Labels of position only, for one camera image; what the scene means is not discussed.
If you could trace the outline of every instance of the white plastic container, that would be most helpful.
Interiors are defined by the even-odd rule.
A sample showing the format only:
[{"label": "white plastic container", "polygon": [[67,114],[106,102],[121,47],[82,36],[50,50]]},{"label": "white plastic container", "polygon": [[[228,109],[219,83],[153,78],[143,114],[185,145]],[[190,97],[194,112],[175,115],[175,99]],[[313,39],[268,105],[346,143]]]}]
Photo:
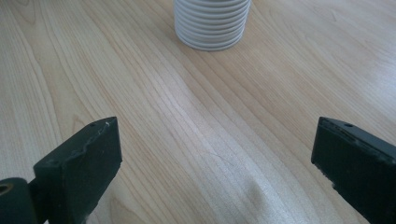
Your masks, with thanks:
[{"label": "white plastic container", "polygon": [[245,30],[251,0],[174,0],[175,30],[186,45],[223,50],[236,44]]}]

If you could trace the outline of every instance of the screw hole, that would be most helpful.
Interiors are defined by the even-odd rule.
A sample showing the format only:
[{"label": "screw hole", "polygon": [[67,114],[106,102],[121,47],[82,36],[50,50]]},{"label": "screw hole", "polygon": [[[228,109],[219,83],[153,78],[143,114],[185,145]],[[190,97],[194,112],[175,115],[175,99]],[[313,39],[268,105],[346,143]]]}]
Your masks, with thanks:
[{"label": "screw hole", "polygon": [[12,189],[12,184],[0,185],[0,196],[7,194]]},{"label": "screw hole", "polygon": [[47,164],[48,165],[58,165],[59,164],[59,161],[56,161],[56,160],[53,160],[53,159],[51,159],[51,160],[49,160],[49,161],[47,161]]}]

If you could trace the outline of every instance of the black plastic block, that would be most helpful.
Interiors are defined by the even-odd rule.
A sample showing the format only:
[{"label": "black plastic block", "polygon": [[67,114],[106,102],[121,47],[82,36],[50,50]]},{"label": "black plastic block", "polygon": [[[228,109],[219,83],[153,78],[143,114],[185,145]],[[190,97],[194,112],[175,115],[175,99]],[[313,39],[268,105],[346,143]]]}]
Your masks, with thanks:
[{"label": "black plastic block", "polygon": [[396,147],[341,120],[320,118],[312,163],[371,223],[396,223]]}]

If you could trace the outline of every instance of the white ribbed cup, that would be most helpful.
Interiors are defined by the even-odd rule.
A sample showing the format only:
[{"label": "white ribbed cup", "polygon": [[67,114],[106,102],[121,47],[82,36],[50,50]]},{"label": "white ribbed cup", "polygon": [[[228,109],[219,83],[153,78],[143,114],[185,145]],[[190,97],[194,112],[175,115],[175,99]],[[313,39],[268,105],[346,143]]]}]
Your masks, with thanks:
[{"label": "white ribbed cup", "polygon": [[244,33],[251,0],[174,0],[175,30],[186,45],[222,50]]}]

